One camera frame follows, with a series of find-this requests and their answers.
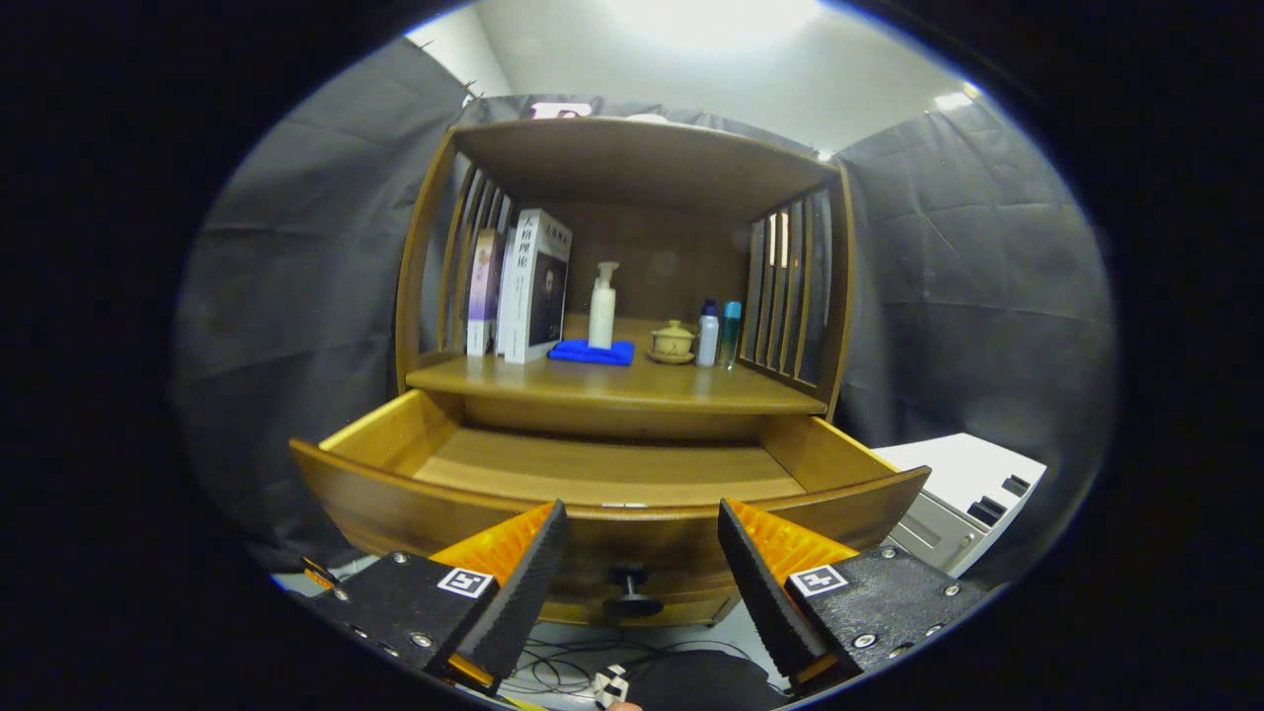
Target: small bottle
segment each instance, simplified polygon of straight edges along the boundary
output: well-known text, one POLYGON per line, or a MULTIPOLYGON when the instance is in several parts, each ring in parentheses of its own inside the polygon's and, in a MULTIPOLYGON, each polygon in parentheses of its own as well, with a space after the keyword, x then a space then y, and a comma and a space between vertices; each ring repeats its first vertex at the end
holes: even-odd
POLYGON ((742 333, 742 302, 724 304, 724 323, 719 329, 719 364, 733 369, 737 362, 737 337, 742 333))
POLYGON ((715 364, 715 344, 719 342, 719 315, 713 299, 708 299, 703 306, 703 318, 698 325, 698 366, 709 368, 715 364))
POLYGON ((600 262, 597 264, 597 281, 593 282, 593 305, 588 310, 588 347, 611 348, 614 338, 614 290, 611 288, 611 277, 618 262, 600 262))

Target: wooden shelf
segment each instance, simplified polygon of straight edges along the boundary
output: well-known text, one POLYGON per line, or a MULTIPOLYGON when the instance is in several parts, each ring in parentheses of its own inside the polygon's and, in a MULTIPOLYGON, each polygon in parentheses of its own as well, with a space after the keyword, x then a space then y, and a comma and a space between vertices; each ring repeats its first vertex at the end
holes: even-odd
POLYGON ((818 415, 825 404, 744 367, 667 366, 638 352, 629 367, 547 358, 516 366, 458 357, 408 373, 411 387, 550 405, 723 415, 818 415))
POLYGON ((456 148, 525 201, 689 210, 738 221, 838 177, 838 168, 751 138, 680 124, 585 118, 453 132, 456 148))

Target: gray curtain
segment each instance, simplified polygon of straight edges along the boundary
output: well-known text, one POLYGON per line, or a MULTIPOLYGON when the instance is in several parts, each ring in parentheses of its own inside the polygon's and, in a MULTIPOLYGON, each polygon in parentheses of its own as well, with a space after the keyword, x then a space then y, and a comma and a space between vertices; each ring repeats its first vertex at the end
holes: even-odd
POLYGON ((1098 235, 999 111, 932 113, 841 151, 857 285, 839 426, 870 447, 966 431, 1049 467, 968 576, 1030 566, 1115 426, 1117 337, 1098 235))
POLYGON ((463 97, 406 39, 365 57, 263 137, 188 256, 172 400, 201 483, 269 567, 358 555, 287 440, 319 442, 393 393, 403 240, 463 97))

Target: book cover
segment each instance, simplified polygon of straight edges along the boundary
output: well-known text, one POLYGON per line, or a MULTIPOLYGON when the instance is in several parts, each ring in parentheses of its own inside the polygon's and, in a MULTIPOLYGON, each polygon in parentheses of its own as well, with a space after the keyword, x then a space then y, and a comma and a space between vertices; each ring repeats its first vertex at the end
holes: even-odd
POLYGON ((495 354, 504 356, 504 347, 509 342, 509 326, 516 319, 514 314, 514 299, 511 286, 513 285, 513 253, 514 245, 518 242, 518 224, 509 228, 509 237, 504 243, 504 258, 501 261, 501 283, 498 288, 501 291, 501 309, 495 320, 495 338, 492 340, 495 344, 495 354))
POLYGON ((504 359, 528 363, 542 358, 561 340, 566 306, 566 268, 571 232, 541 209, 518 216, 513 253, 514 323, 509 328, 504 359))
POLYGON ((465 328, 465 354, 485 356, 495 329, 501 300, 501 263, 504 239, 494 229, 483 229, 474 242, 474 267, 470 277, 469 320, 465 328))

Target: folded blue towel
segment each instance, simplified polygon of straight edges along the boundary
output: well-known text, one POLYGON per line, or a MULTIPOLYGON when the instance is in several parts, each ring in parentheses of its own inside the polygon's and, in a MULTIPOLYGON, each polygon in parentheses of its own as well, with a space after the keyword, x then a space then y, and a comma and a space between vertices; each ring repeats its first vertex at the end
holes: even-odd
POLYGON ((586 338, 562 340, 549 352, 554 361, 578 361, 580 363, 600 363, 603 366, 631 366, 636 348, 631 340, 616 340, 609 349, 589 348, 586 338))

